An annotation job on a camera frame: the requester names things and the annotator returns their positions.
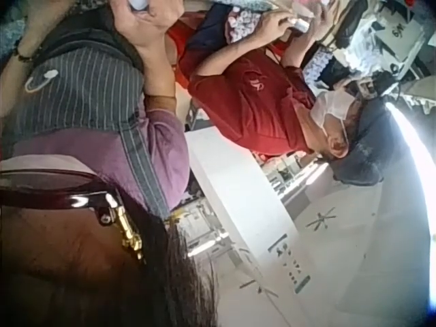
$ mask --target purple shirt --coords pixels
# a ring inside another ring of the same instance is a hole
[[[139,124],[148,143],[157,179],[170,209],[186,190],[189,178],[189,156],[183,124],[162,109],[147,110]],[[19,155],[70,155],[80,160],[104,180],[115,182],[130,196],[146,205],[131,173],[121,138],[117,133],[90,129],[63,129],[19,142],[14,157]]]

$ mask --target eyeglasses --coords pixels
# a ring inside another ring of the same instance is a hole
[[[118,226],[123,246],[143,260],[142,240],[119,192],[95,175],[68,170],[2,171],[0,204],[37,210],[92,209],[101,226]]]

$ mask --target red shirt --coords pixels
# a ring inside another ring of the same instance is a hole
[[[283,68],[257,49],[233,62],[222,75],[192,76],[209,51],[188,50],[180,60],[188,91],[229,140],[265,155],[307,148],[294,106],[311,109],[315,97],[301,69]]]

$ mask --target man's ear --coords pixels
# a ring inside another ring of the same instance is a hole
[[[343,138],[327,136],[328,151],[336,158],[342,159],[348,154],[349,144]]]

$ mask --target wristband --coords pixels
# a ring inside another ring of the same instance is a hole
[[[13,55],[14,57],[18,57],[18,61],[20,61],[20,62],[22,62],[22,63],[31,63],[31,62],[33,62],[33,60],[36,58],[38,52],[40,51],[41,47],[39,47],[39,48],[35,51],[35,53],[33,54],[32,57],[25,57],[25,56],[22,56],[22,55],[19,53],[19,51],[18,51],[18,45],[20,44],[20,42],[21,42],[21,39],[18,39],[18,40],[15,42],[15,47],[14,47],[14,50],[12,51],[12,55]]]

